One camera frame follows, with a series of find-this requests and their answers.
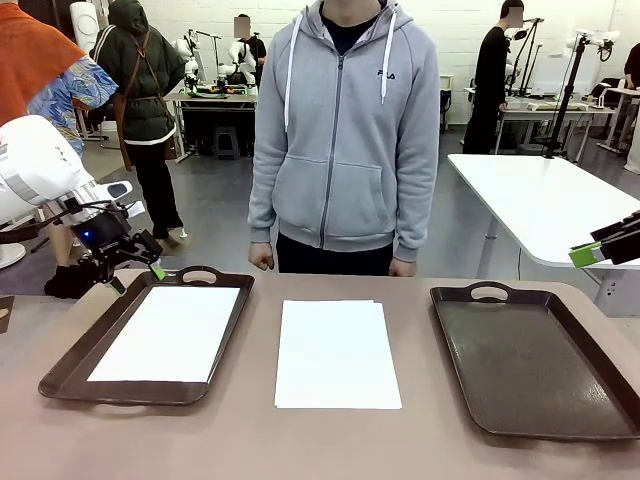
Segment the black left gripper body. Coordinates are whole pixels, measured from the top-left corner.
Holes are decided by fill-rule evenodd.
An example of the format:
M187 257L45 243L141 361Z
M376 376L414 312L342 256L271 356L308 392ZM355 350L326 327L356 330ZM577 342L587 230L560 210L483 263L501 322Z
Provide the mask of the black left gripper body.
M73 227L80 243L93 255L123 246L129 239L131 226L121 211L100 211L96 216Z

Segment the person's right hand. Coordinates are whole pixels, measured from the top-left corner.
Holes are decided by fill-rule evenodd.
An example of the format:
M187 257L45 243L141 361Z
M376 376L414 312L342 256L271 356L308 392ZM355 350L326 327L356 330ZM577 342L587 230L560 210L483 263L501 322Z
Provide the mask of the person's right hand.
M248 260L253 266L262 271L273 270L275 260L271 244L269 242L252 242L249 247Z

